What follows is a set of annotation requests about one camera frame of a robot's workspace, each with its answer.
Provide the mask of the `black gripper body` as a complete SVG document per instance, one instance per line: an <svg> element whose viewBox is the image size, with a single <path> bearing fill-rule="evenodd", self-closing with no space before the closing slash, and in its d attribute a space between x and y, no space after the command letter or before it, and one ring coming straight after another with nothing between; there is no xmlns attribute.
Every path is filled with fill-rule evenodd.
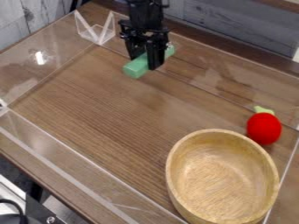
<svg viewBox="0 0 299 224"><path fill-rule="evenodd" d="M128 44L148 40L168 42L168 28L164 26L164 0L126 0L128 19L120 19L120 37Z"/></svg>

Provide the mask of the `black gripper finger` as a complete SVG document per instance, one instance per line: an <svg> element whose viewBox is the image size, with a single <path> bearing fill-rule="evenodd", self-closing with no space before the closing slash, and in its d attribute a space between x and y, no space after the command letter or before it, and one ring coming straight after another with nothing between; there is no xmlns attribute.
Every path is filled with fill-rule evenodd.
<svg viewBox="0 0 299 224"><path fill-rule="evenodd" d="M148 40L146 43L148 69L155 70L164 63L166 40Z"/></svg>
<svg viewBox="0 0 299 224"><path fill-rule="evenodd" d="M131 60L136 59L146 52L146 38L127 37L126 49L127 49Z"/></svg>

